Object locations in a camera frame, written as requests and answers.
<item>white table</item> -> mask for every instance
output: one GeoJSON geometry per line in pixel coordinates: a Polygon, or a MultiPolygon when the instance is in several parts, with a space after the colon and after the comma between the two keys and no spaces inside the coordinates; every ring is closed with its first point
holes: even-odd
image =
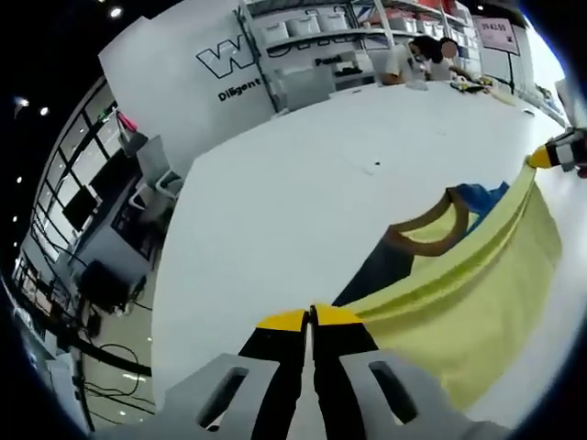
{"type": "MultiPolygon", "coordinates": [[[[172,385],[220,353],[237,353],[263,317],[332,302],[390,223],[420,215],[447,186],[511,182],[525,155],[561,132],[538,110],[523,113],[529,104],[515,108],[445,83],[429,89],[341,95],[195,161],[154,300],[160,407],[172,385]]],[[[523,356],[469,412],[509,425],[552,378],[587,303],[587,271],[577,270],[587,259],[587,182],[560,170],[541,171],[538,182],[564,255],[523,356]]]]}

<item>desk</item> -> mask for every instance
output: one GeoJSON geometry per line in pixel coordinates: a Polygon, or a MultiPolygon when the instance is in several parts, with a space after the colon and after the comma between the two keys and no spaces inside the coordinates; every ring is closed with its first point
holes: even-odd
{"type": "MultiPolygon", "coordinates": [[[[447,186],[511,182],[526,154],[561,132],[537,109],[522,112],[531,107],[524,102],[517,108],[443,82],[428,87],[341,95],[253,128],[194,162],[154,299],[160,407],[172,385],[220,353],[237,353],[263,317],[331,303],[389,224],[422,214],[447,186]]],[[[564,255],[529,353],[471,409],[504,424],[534,405],[587,303],[585,270],[577,270],[587,259],[587,181],[546,170],[538,183],[564,255]]]]}

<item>computer monitor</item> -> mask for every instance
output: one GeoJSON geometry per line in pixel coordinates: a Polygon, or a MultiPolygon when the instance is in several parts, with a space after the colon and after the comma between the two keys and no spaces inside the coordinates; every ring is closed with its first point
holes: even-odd
{"type": "Polygon", "coordinates": [[[130,180],[140,173],[137,159],[129,158],[124,151],[117,151],[90,181],[90,186],[102,200],[118,195],[130,180]]]}
{"type": "Polygon", "coordinates": [[[75,230],[79,232],[97,206],[98,202],[84,186],[63,208],[63,215],[65,215],[65,218],[69,220],[75,230]]]}

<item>brown collar trim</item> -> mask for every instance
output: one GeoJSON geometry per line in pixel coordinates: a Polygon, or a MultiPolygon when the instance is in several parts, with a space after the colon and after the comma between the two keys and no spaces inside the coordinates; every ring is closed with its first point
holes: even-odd
{"type": "Polygon", "coordinates": [[[440,201],[426,213],[413,220],[408,220],[397,225],[390,225],[383,239],[386,243],[403,248],[413,255],[438,257],[465,237],[468,227],[469,208],[454,188],[448,188],[440,201]],[[451,205],[455,207],[457,218],[452,230],[443,239],[434,243],[418,243],[401,234],[402,232],[419,229],[437,221],[447,212],[451,205]]]}

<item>blue fabric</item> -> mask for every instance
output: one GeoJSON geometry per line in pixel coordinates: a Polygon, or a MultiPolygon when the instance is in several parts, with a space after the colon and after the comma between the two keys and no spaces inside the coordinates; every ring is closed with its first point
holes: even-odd
{"type": "Polygon", "coordinates": [[[502,182],[498,188],[489,191],[479,184],[469,185],[464,183],[456,188],[457,194],[462,198],[469,210],[479,216],[475,220],[475,223],[469,226],[467,235],[481,224],[493,207],[502,200],[502,197],[504,197],[504,194],[509,188],[510,185],[505,182],[502,182]]]}

